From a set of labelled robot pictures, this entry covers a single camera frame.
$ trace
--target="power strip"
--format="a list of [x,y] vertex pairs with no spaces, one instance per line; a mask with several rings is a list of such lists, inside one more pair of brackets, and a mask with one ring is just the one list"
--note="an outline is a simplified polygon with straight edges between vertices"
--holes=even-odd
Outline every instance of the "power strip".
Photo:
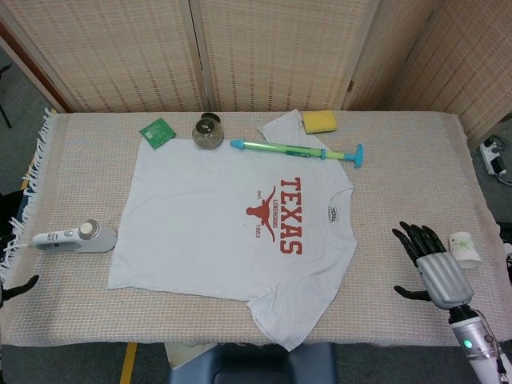
[[503,176],[506,174],[505,164],[497,148],[496,142],[490,139],[480,144],[480,153],[482,154],[483,162],[486,164],[487,173],[491,176]]

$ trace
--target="table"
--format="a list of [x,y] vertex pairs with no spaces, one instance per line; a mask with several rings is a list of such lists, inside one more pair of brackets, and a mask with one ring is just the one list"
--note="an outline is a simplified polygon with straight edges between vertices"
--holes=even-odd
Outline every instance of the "table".
[[[227,138],[261,139],[256,127],[282,113],[220,113]],[[37,233],[76,227],[94,218],[117,228],[130,191],[139,130],[163,117],[179,138],[190,138],[201,113],[57,114],[20,242]],[[428,225],[444,240],[472,233],[484,261],[466,276],[497,337],[512,338],[512,289],[498,226],[486,208],[458,117],[435,112],[336,112],[338,130],[319,138],[351,152],[363,142],[356,170],[352,224],[358,248],[340,291],[306,342],[457,345],[448,313],[393,291],[422,288],[420,277],[391,229],[400,220]],[[20,249],[7,285],[32,274],[34,289],[6,303],[2,343],[16,346],[131,341],[268,343],[244,302],[137,289],[107,290],[107,254],[41,254]]]

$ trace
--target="gray floor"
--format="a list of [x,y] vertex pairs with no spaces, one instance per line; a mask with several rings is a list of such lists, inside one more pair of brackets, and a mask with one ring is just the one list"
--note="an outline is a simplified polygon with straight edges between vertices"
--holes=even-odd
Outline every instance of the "gray floor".
[[[0,51],[0,66],[10,62]],[[44,108],[50,106],[13,66],[0,81],[0,103],[13,124],[0,119],[0,193],[16,190],[35,149]],[[500,132],[512,145],[512,129]],[[487,175],[478,153],[473,154],[477,177],[487,204],[498,221],[512,222],[512,188]],[[512,174],[512,148],[503,154]],[[512,344],[504,347],[512,354]],[[2,348],[9,384],[116,383],[126,344],[91,343],[53,348]],[[162,344],[138,345],[132,383],[165,383],[168,371]],[[459,348],[338,346],[340,383],[478,382]]]
[[[10,62],[0,50],[0,67]],[[9,129],[0,116],[0,194],[7,194],[19,189],[50,104],[16,65],[0,79],[0,104],[13,126]]]

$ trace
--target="green card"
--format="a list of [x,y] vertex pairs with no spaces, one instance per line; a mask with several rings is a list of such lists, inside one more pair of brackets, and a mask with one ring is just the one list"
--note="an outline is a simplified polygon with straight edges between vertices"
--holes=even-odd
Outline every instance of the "green card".
[[146,128],[140,130],[140,133],[154,150],[176,136],[176,132],[173,131],[170,125],[167,124],[163,118],[155,120]]

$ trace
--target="shirt sleeve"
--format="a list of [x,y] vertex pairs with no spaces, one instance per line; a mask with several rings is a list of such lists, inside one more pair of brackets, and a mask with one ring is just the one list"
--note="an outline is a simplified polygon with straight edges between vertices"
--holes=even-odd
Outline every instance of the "shirt sleeve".
[[302,124],[302,116],[298,110],[292,110],[261,126],[259,129],[265,140],[291,146],[311,146],[326,148],[326,145],[314,134],[307,134]]
[[320,278],[307,277],[279,283],[247,305],[260,331],[290,351],[306,339],[337,292]]

